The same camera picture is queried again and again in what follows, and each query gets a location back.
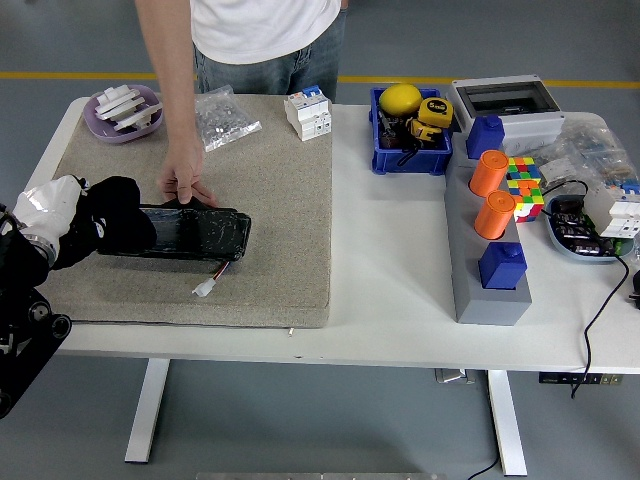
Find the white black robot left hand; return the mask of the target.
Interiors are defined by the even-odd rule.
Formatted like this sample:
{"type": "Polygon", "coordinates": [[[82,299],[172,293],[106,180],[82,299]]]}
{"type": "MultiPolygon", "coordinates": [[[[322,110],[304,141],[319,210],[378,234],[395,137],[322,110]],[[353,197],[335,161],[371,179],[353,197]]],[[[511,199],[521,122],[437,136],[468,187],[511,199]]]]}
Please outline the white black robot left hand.
{"type": "Polygon", "coordinates": [[[21,233],[53,243],[69,231],[83,186],[73,175],[65,175],[19,194],[13,210],[25,225],[21,233]]]}

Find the person's right hand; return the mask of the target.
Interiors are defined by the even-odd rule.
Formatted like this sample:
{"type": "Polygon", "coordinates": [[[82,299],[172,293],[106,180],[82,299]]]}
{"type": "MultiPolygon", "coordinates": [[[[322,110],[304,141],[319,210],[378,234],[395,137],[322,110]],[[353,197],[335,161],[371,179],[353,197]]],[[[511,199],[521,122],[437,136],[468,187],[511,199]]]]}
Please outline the person's right hand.
{"type": "Polygon", "coordinates": [[[204,152],[196,140],[170,144],[157,185],[167,201],[186,205],[197,199],[209,207],[217,207],[215,194],[201,182],[204,152]]]}

